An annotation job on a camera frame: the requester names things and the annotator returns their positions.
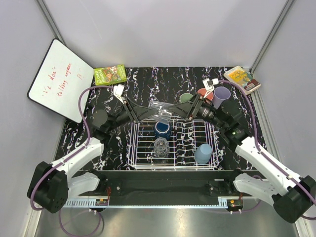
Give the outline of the green plastic cup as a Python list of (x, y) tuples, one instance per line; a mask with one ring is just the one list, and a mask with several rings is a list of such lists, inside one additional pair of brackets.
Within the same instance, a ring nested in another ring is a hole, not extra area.
[(179, 101), (180, 101), (180, 103), (184, 103), (184, 102), (189, 101), (192, 97), (193, 97), (193, 95), (190, 93), (183, 93), (183, 94), (181, 94)]

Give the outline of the clear glass tumbler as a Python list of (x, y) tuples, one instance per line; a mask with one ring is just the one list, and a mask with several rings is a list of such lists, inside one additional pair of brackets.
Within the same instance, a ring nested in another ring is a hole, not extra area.
[(170, 112), (168, 108), (171, 106), (173, 106), (173, 104), (151, 100), (149, 102), (149, 108), (157, 109), (158, 113), (151, 116), (150, 119), (165, 124), (169, 123), (172, 118), (172, 112)]
[(157, 158), (167, 158), (169, 155), (169, 142), (163, 138), (159, 137), (154, 142), (154, 154)]

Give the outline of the pink plastic cup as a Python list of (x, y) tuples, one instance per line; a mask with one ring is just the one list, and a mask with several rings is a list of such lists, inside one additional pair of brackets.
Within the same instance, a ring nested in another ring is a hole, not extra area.
[(208, 92), (205, 88), (200, 88), (198, 91), (197, 91), (199, 94), (201, 94), (202, 96), (204, 96), (205, 94), (207, 94), (206, 98), (209, 99), (209, 100), (213, 100), (213, 97), (214, 97), (214, 94), (213, 92)]

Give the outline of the lilac plastic cup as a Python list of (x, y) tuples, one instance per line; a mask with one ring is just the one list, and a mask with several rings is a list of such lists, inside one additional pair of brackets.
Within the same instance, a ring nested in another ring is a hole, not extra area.
[(223, 101), (229, 99), (231, 96), (230, 90), (223, 86), (215, 88), (213, 94), (212, 103), (216, 109), (220, 107)]

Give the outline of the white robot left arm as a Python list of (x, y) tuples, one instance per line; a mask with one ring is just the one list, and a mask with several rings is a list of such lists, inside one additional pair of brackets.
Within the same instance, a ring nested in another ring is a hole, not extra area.
[(33, 210), (56, 213), (69, 198), (87, 192), (100, 196), (107, 191), (107, 177), (98, 171), (76, 173), (94, 158), (100, 156), (113, 138), (112, 130), (129, 122), (141, 122), (158, 114), (157, 109), (144, 107), (124, 99), (114, 115), (99, 109), (92, 113), (92, 131), (86, 141), (64, 157), (39, 163), (34, 171), (27, 197)]

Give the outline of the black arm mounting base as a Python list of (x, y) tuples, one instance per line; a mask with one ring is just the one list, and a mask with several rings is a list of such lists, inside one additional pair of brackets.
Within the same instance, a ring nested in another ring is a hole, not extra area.
[(111, 188), (111, 206), (218, 204), (218, 197), (238, 197), (233, 171), (101, 171)]

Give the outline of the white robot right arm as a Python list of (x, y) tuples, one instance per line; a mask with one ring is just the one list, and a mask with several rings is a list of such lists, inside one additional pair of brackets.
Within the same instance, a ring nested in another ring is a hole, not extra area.
[(215, 108), (212, 102), (196, 94), (189, 101), (169, 108), (172, 113), (188, 119), (202, 119), (219, 131), (219, 138), (231, 151), (250, 162), (266, 179), (260, 181), (243, 171), (234, 171), (224, 183), (228, 195), (249, 194), (271, 205), (286, 222), (295, 223), (316, 203), (316, 182), (307, 175), (302, 177), (280, 163), (251, 135), (240, 120), (242, 112), (231, 102)]

